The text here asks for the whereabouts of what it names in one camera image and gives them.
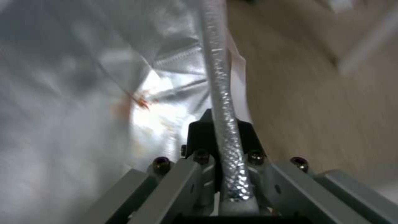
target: gray metal bar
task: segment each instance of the gray metal bar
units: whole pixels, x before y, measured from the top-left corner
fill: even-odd
[[[301,215],[314,223],[369,223],[290,162],[249,166],[271,205],[283,216]]]
[[[398,206],[344,172],[332,170],[315,178],[323,187],[373,223],[398,223]]]
[[[88,210],[80,223],[126,223],[155,187],[155,178],[132,169]]]
[[[171,223],[179,214],[189,214],[200,193],[201,166],[180,159],[133,215],[129,224]]]

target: light wood surface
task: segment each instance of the light wood surface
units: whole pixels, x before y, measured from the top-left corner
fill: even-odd
[[[371,186],[398,179],[398,36],[348,76],[333,64],[393,3],[334,14],[315,0],[227,2],[271,160],[303,156],[315,172],[342,169]]]

